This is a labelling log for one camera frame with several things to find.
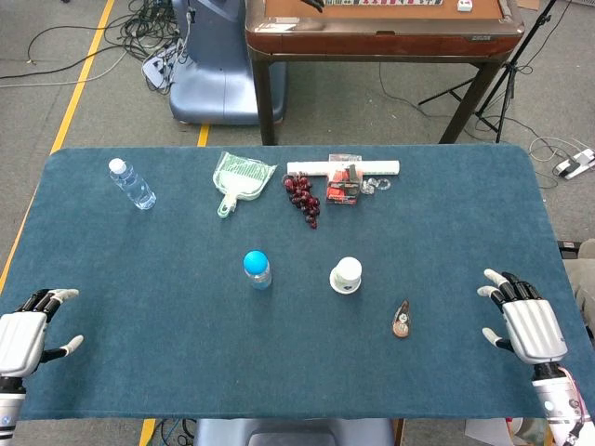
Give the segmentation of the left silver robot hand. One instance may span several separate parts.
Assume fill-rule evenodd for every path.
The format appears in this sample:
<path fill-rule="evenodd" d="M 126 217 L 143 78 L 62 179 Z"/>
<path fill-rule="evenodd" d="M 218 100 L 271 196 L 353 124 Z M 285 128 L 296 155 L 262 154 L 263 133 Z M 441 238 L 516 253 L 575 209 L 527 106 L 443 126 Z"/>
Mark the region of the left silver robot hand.
<path fill-rule="evenodd" d="M 15 311 L 1 317 L 1 377 L 25 378 L 40 363 L 73 354 L 84 342 L 79 334 L 67 344 L 45 349 L 46 329 L 66 301 L 79 296 L 77 289 L 41 289 Z"/>

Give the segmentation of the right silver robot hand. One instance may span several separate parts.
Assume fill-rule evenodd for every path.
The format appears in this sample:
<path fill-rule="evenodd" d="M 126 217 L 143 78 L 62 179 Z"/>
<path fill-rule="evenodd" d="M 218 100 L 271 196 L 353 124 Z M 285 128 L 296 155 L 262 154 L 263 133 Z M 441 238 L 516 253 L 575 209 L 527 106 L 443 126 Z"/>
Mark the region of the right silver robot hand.
<path fill-rule="evenodd" d="M 562 330 L 548 300 L 529 282 L 508 272 L 485 269 L 489 285 L 477 294 L 489 298 L 502 314 L 508 336 L 484 327 L 484 338 L 494 347 L 514 353 L 523 363 L 560 361 L 568 352 Z"/>

